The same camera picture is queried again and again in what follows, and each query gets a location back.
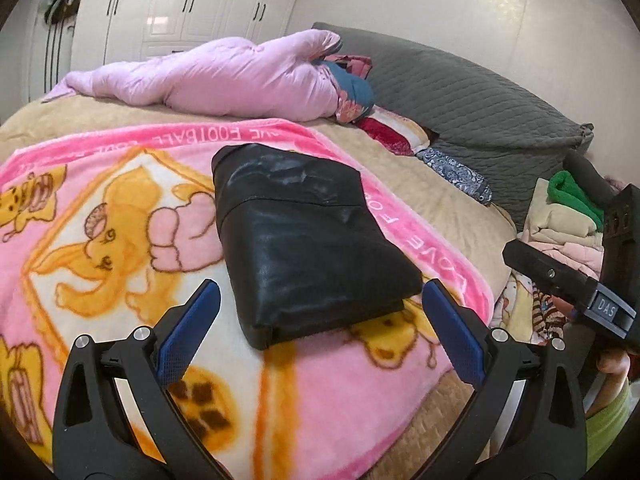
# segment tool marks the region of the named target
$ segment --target blue gripper pad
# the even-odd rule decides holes
[[[422,288],[422,309],[458,377],[478,389],[484,381],[484,351],[459,313],[460,307],[439,280]]]
[[[189,298],[191,306],[158,352],[158,382],[166,388],[179,381],[196,354],[220,312],[220,288],[216,282],[206,280],[200,293]]]

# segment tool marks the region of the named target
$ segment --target pink blanket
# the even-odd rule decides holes
[[[469,262],[369,171],[283,120],[138,126],[18,150],[0,168],[0,400],[45,462],[60,377],[76,336],[127,336],[204,278],[219,316],[170,391],[236,480],[347,480],[402,433],[450,363],[420,305],[266,352],[242,336],[214,225],[211,157],[264,142],[359,169],[385,236],[488,322],[492,294]],[[135,402],[124,407],[157,456]]]
[[[148,61],[70,72],[44,100],[77,92],[131,106],[165,104],[191,114],[311,121],[336,112],[338,94],[329,69],[311,61],[339,43],[334,32],[316,29],[260,45],[223,38]]]

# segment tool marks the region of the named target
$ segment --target metal screw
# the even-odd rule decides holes
[[[76,347],[84,348],[89,344],[89,336],[81,335],[76,339]]]
[[[507,334],[506,330],[496,328],[495,330],[492,330],[491,337],[500,343],[504,343],[509,338],[509,334]]]
[[[133,339],[144,341],[151,334],[148,326],[139,326],[133,333]]]
[[[566,348],[566,345],[564,344],[564,341],[562,339],[560,339],[559,337],[555,337],[551,340],[551,346],[553,348],[555,348],[556,350],[564,350]]]

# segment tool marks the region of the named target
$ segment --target beige bedspread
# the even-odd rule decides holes
[[[71,133],[133,124],[220,120],[178,114],[163,106],[132,108],[83,96],[47,104],[34,102],[0,126],[0,162],[17,148]],[[495,206],[480,205],[417,158],[393,155],[355,127],[326,120],[312,121],[305,126],[325,134],[369,168],[478,268],[494,298],[500,295],[509,275],[509,269],[502,262],[502,248],[515,236],[514,225],[506,213]],[[446,374],[427,396],[411,426],[366,478],[410,478],[446,434],[470,393],[470,387],[454,373]]]

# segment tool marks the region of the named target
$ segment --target green cloth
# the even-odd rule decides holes
[[[587,469],[609,449],[629,418],[629,381],[613,402],[587,419]]]
[[[602,231],[604,211],[591,201],[567,170],[558,171],[549,179],[547,193],[551,202],[565,205],[587,215],[596,222],[598,231]]]

